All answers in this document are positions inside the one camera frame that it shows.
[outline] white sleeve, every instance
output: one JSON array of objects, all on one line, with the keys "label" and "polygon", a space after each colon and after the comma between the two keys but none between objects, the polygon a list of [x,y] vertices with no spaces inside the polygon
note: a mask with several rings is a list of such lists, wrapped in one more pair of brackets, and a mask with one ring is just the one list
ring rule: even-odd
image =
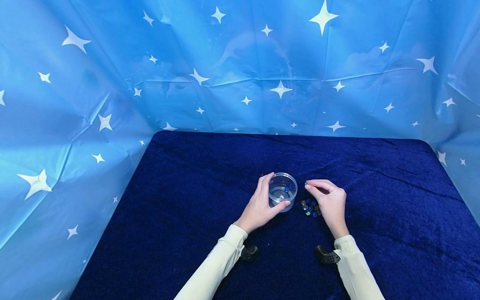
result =
[{"label": "white sleeve", "polygon": [[335,240],[335,253],[343,285],[351,300],[384,300],[363,253],[351,235]]},{"label": "white sleeve", "polygon": [[225,236],[218,240],[174,300],[211,300],[222,279],[239,259],[247,237],[243,229],[230,225]]}]

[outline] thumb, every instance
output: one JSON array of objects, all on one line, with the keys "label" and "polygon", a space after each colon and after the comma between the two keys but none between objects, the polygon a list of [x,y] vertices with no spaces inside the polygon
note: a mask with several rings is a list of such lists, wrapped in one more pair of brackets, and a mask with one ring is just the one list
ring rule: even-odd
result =
[{"label": "thumb", "polygon": [[282,210],[287,208],[290,204],[291,204],[290,201],[282,201],[279,204],[272,207],[272,212],[274,213],[274,216],[278,215]]},{"label": "thumb", "polygon": [[310,194],[312,194],[312,196],[315,197],[315,199],[317,199],[317,201],[319,201],[320,198],[322,198],[322,196],[325,196],[324,193],[322,193],[322,192],[319,191],[316,187],[311,186],[311,185],[309,185],[309,184],[305,184],[305,189],[306,189]]}]

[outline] finger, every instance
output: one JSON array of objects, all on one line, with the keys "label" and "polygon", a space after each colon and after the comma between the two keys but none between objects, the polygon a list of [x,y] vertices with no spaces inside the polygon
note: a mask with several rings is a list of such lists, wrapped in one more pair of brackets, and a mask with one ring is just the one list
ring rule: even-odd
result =
[{"label": "finger", "polygon": [[268,194],[268,190],[270,189],[270,180],[272,179],[274,175],[274,172],[270,173],[270,174],[267,174],[264,176],[264,180],[262,181],[262,189],[261,189],[261,193],[266,193]]},{"label": "finger", "polygon": [[327,190],[328,192],[333,192],[334,190],[338,189],[338,187],[334,184],[331,184],[326,181],[320,181],[320,180],[308,180],[307,185],[315,186],[317,188],[322,188]]},{"label": "finger", "polygon": [[259,179],[258,179],[258,184],[257,184],[257,189],[255,190],[255,192],[260,192],[260,190],[262,189],[262,182],[264,181],[264,178],[265,176],[261,176]]},{"label": "finger", "polygon": [[315,181],[315,182],[326,182],[326,183],[330,183],[331,185],[333,185],[334,187],[338,187],[336,184],[334,184],[333,182],[331,182],[330,180],[328,179],[313,179],[313,180],[307,180],[307,182],[309,181]]},{"label": "finger", "polygon": [[310,193],[312,194],[313,197],[315,197],[315,199],[317,199],[317,201],[320,203],[320,200],[323,199],[324,197],[326,197],[327,195],[322,193],[319,189],[317,189],[315,186],[313,185],[309,185],[309,184],[305,184],[305,189]]},{"label": "finger", "polygon": [[276,216],[278,215],[282,210],[284,210],[285,208],[287,208],[289,205],[291,204],[290,201],[282,201],[280,202],[279,204],[275,205],[274,207],[272,207],[270,209],[270,211],[273,213],[273,216]]}]

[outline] wrist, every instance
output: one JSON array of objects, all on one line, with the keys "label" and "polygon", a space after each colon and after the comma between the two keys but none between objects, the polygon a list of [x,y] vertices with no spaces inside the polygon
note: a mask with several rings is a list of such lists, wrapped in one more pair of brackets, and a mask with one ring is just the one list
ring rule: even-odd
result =
[{"label": "wrist", "polygon": [[328,228],[330,228],[330,232],[336,240],[350,234],[345,223],[328,225]]},{"label": "wrist", "polygon": [[246,232],[247,234],[249,234],[249,235],[250,235],[250,233],[254,230],[254,229],[252,229],[250,226],[248,226],[248,225],[246,224],[246,222],[244,222],[244,221],[241,219],[241,217],[240,217],[237,221],[235,221],[235,222],[233,223],[233,225],[235,225],[235,226],[243,229],[243,231],[245,231],[245,232]]}]

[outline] hand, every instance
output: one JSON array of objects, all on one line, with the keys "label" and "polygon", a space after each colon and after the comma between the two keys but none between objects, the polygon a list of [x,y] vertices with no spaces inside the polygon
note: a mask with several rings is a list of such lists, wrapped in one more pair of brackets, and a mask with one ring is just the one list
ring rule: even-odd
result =
[{"label": "hand", "polygon": [[274,207],[268,205],[269,183],[273,172],[258,179],[257,189],[248,202],[241,217],[233,223],[250,234],[255,229],[265,225],[278,213],[290,205],[290,201],[282,201]]},{"label": "hand", "polygon": [[[325,194],[317,188],[322,188],[328,193]],[[345,191],[326,179],[308,180],[305,183],[305,189],[317,199],[325,223],[334,238],[339,239],[349,235],[345,223],[345,200],[347,199]]]}]

